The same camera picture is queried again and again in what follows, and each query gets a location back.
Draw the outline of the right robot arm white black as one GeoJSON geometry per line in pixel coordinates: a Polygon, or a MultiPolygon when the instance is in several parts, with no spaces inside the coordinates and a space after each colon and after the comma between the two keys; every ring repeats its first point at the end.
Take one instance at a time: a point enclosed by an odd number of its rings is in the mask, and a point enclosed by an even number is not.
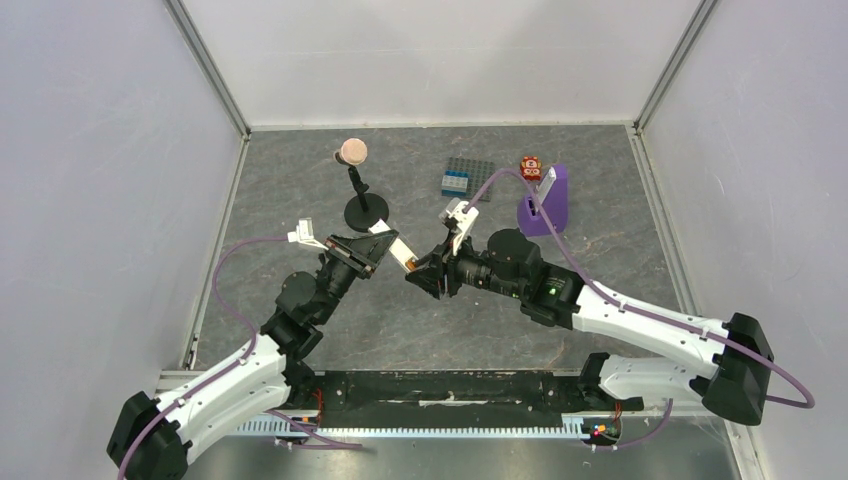
{"type": "Polygon", "coordinates": [[[762,422],[771,371],[754,357],[773,360],[774,354],[752,316],[689,316],[589,286],[576,272],[545,261],[517,229],[497,231],[481,252],[469,239],[445,241],[403,265],[406,280],[436,299],[468,285],[519,300],[521,312],[543,326],[600,334],[652,352],[642,360],[591,355],[577,382],[580,400],[591,408],[646,395],[697,398],[725,420],[762,422]]]}

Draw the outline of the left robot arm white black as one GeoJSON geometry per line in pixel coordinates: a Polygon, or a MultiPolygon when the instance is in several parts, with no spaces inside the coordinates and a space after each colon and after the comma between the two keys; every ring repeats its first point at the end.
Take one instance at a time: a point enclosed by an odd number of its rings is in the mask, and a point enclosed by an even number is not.
{"type": "Polygon", "coordinates": [[[150,397],[125,401],[107,444],[121,479],[181,479],[210,447],[239,426],[286,404],[313,398],[314,376],[304,359],[357,279],[368,279],[399,234],[391,228],[318,241],[306,220],[282,236],[319,254],[319,270],[287,277],[271,318],[249,325],[246,343],[193,380],[150,397]]]}

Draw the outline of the white remote control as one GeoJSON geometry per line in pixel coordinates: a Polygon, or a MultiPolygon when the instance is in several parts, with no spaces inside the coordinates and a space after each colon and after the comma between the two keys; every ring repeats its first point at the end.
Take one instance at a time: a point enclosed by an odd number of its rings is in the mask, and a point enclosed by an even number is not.
{"type": "MultiPolygon", "coordinates": [[[[368,228],[368,232],[371,234],[385,233],[391,230],[391,227],[386,223],[383,219],[378,219],[376,223],[368,228]]],[[[400,265],[400,267],[404,270],[405,273],[412,272],[406,263],[409,261],[416,261],[418,256],[413,252],[413,250],[409,247],[409,245],[398,235],[394,240],[390,249],[391,256],[395,259],[395,261],[400,265]]]]}

